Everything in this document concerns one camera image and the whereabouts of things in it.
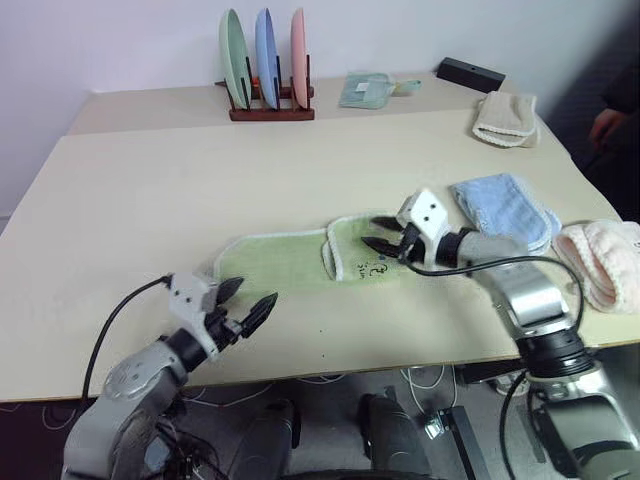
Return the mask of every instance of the blue towel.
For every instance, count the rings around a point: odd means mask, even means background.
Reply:
[[[451,187],[460,208],[478,230],[526,244],[531,255],[544,254],[562,224],[553,211],[529,193],[526,183],[503,173]]]

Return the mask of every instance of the dish rack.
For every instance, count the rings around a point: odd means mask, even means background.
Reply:
[[[242,94],[244,95],[245,102],[247,103],[247,109],[239,108],[235,105],[231,93],[227,88],[227,83],[223,80],[216,82],[216,85],[225,87],[227,95],[229,97],[229,118],[234,122],[295,122],[301,120],[313,120],[315,118],[315,110],[311,108],[311,98],[314,95],[314,88],[311,86],[310,72],[311,72],[311,58],[307,55],[307,98],[306,104],[309,108],[304,108],[300,105],[299,100],[296,98],[293,88],[293,77],[289,77],[289,85],[282,84],[282,75],[280,73],[280,56],[276,57],[278,65],[278,76],[273,78],[273,86],[276,91],[277,108],[274,110],[270,108],[264,101],[262,95],[262,89],[260,88],[260,81],[258,78],[254,78],[251,74],[251,64],[249,57],[245,57],[247,62],[247,70],[249,71],[249,78],[251,78],[252,85],[247,86],[244,78],[242,82]],[[255,108],[251,106],[251,100],[260,100],[260,107]],[[290,100],[291,107],[286,108],[281,104],[281,100]]]

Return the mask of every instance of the person's hand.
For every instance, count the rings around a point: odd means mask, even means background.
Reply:
[[[600,150],[602,148],[609,135],[611,135],[626,118],[626,113],[611,108],[605,108],[600,112],[593,121],[593,127],[591,127],[591,133],[589,133],[589,140],[591,140],[596,149]]]

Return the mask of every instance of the green towel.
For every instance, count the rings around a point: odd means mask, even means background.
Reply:
[[[242,237],[216,259],[214,278],[219,282],[244,277],[242,295],[252,298],[274,291],[286,293],[395,278],[406,269],[360,239],[378,236],[399,241],[398,233],[371,225],[369,220],[374,216],[339,218],[319,230]]]

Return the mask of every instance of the green plate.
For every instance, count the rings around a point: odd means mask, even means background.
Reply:
[[[247,44],[244,41],[242,25],[236,11],[227,10],[220,20],[220,58],[224,70],[224,80],[237,107],[246,109],[247,102],[242,92],[242,79],[247,88],[247,96],[251,101],[251,78],[247,70],[246,58],[249,56]]]

